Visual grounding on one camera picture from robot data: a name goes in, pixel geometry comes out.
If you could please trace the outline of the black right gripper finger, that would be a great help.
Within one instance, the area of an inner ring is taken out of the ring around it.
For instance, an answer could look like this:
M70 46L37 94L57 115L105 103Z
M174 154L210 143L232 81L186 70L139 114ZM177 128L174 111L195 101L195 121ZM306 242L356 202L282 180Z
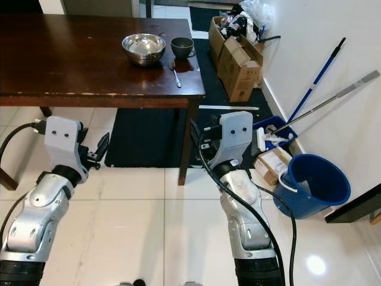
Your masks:
M207 160L208 156L202 145L206 141L207 131L201 128L196 120L190 120L190 127L192 128L192 139L196 148L196 157L198 160Z

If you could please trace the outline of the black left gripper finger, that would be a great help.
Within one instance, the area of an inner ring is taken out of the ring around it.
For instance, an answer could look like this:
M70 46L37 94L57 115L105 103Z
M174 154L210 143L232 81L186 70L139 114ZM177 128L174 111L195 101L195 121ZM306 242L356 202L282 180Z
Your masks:
M95 160L101 160L104 157L109 147L110 141L111 134L109 132L106 132L106 134L104 134L101 139L99 139L97 147L93 151L93 157Z

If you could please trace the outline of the dark blue rug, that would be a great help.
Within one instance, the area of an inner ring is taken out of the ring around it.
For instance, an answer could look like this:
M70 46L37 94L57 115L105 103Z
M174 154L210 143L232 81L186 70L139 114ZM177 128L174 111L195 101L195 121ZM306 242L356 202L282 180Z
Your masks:
M230 103L208 57L210 42L195 39L194 49L206 90L196 120L201 128L211 126L214 116L233 111L249 111L256 122L273 115L259 88L248 102ZM118 109L104 163L112 168L179 167L186 114L185 109Z

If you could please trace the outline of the small printed cardboard box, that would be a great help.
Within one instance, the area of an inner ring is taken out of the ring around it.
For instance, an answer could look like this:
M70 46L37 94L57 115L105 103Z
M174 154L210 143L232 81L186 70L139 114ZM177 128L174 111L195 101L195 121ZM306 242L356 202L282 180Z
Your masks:
M254 163L257 174L261 175L268 185L277 185L280 175L288 169L291 156L282 147L259 154Z

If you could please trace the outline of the brown closed cardboard box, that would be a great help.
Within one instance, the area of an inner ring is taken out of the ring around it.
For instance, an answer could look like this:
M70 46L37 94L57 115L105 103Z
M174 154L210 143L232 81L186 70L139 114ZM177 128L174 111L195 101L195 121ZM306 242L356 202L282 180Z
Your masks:
M261 79L263 57L253 44L234 36L221 46L217 60L217 77L226 91L229 102L247 102Z

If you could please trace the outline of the brown wooden chair leg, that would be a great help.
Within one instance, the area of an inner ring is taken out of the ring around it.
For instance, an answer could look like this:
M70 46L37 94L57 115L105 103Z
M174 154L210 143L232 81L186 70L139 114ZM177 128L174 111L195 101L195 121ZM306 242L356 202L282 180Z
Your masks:
M0 183L10 191L15 191L18 186L16 180L3 169L0 169Z

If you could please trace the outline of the dark wooden table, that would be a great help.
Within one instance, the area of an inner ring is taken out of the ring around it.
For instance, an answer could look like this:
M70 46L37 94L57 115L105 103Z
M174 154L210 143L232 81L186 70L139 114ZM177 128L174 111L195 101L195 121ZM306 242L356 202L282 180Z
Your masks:
M177 60L180 86L163 65L130 62L122 41L137 33L170 42L188 38L185 19L62 14L1 14L0 104L3 107L117 107L187 110L179 179L191 154L191 120L206 90L198 60Z

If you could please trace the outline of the dark grey mug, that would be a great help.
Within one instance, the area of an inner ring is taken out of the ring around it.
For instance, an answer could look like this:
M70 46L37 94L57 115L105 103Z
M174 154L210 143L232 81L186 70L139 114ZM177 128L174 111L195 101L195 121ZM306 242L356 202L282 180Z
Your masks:
M175 59L188 59L195 57L194 41L191 38L179 36L171 40L171 49Z

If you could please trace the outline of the open cardboard box with rubbish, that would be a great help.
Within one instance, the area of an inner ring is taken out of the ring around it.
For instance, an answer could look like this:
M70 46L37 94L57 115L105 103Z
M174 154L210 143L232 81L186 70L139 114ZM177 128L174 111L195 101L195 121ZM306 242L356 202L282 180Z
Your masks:
M227 16L212 17L210 22L210 29L208 31L208 38L210 41L210 60L214 66L220 62L221 52L229 51L236 52L242 49L239 43L229 43L227 40L233 40L234 36L223 35L221 31L226 31L226 28L221 28L222 24L228 23Z

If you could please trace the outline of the stainless steel bowl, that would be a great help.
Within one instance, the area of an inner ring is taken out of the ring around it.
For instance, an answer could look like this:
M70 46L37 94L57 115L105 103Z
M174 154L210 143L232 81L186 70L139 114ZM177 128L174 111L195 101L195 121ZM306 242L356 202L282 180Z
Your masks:
M166 41L158 35L136 33L123 38L121 45L131 63L137 66L150 66L160 62Z

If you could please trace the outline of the blue plastic bucket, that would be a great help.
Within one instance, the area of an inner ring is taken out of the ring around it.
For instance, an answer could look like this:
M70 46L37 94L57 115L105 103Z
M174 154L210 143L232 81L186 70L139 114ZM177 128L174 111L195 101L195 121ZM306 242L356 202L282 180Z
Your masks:
M328 207L345 204L351 195L346 175L331 161L314 154L291 158L279 175L274 203L284 215L303 220Z

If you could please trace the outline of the dark floor mat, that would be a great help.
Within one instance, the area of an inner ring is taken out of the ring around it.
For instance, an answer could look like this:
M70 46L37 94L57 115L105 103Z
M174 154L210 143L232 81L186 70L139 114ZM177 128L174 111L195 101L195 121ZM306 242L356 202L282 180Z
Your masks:
M229 9L211 9L211 8L198 8L190 7L191 28L194 31L208 31L210 25L215 24L220 28L220 23L215 22L215 17L226 17L229 11L239 10L240 7L235 5Z

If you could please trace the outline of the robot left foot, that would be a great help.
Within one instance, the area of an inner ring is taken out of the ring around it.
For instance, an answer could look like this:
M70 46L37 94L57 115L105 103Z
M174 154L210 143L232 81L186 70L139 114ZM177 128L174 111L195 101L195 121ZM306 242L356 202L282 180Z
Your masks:
M146 286L146 283L143 279L138 278L132 282L121 282L117 286Z

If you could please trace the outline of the grey door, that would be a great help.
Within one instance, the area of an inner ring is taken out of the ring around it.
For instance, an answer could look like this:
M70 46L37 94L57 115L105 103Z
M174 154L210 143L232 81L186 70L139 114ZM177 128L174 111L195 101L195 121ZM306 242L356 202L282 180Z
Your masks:
M66 14L140 17L139 0L61 0Z

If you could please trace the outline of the clear plastic bag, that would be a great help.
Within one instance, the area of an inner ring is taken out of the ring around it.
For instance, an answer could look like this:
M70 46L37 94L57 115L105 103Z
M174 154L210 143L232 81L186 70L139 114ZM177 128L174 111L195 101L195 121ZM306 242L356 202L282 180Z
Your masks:
M266 0L243 0L239 5L256 26L270 27L275 9Z

